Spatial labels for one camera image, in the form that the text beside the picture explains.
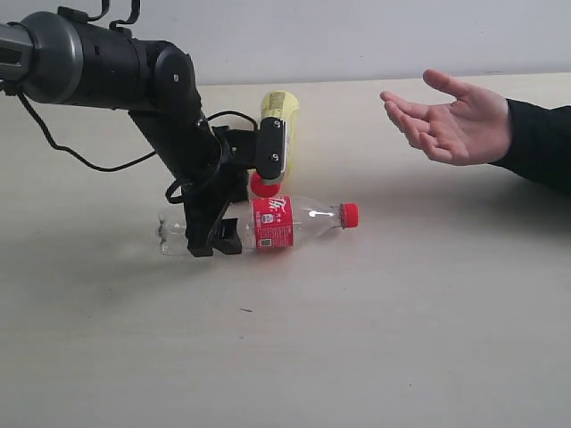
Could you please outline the black sleeved forearm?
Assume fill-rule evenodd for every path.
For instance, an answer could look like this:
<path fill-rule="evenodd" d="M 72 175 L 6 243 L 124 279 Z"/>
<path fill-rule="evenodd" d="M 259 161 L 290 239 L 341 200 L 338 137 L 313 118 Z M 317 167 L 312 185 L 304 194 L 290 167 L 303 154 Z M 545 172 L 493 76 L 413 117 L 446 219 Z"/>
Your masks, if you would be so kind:
<path fill-rule="evenodd" d="M 514 174 L 570 194 L 570 107 L 544 108 L 508 100 L 510 143 L 493 163 Z"/>

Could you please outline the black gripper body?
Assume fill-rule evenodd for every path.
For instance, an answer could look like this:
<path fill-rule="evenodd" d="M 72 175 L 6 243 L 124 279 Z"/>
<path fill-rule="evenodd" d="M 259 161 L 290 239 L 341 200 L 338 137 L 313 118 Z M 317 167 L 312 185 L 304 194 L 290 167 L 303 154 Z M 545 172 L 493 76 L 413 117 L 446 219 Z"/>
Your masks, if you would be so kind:
<path fill-rule="evenodd" d="M 237 111 L 221 111 L 212 117 L 238 115 L 252 123 L 252 129 L 211 127 L 200 114 L 181 119 L 152 111 L 130 111 L 155 153 L 174 177 L 167 188 L 168 203 L 189 203 L 206 210 L 217 202 L 246 202 L 248 170 L 253 168 L 257 137 L 255 120 Z"/>

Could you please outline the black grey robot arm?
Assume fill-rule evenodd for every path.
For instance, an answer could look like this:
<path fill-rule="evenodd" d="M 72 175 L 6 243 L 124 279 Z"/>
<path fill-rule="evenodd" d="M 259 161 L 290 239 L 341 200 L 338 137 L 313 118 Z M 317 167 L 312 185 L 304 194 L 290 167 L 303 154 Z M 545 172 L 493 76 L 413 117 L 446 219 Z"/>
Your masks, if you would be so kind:
<path fill-rule="evenodd" d="M 2 25 L 1 81 L 26 108 L 125 111 L 174 178 L 166 197 L 184 210 L 187 250 L 196 257 L 242 252 L 237 223 L 225 214 L 247 197 L 247 169 L 204 115 L 188 53 L 133 37 L 127 21 L 103 28 L 62 7 Z"/>

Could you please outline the person's open hand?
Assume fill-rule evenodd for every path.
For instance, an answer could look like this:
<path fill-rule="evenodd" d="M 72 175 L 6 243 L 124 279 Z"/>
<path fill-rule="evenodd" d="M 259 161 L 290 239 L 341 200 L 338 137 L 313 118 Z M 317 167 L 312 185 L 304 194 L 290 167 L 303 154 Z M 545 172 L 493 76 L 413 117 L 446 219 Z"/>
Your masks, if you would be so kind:
<path fill-rule="evenodd" d="M 390 91 L 379 94 L 387 117 L 412 148 L 452 166 L 491 164 L 508 153 L 512 128 L 505 97 L 439 70 L 425 70 L 422 79 L 454 101 L 424 104 Z"/>

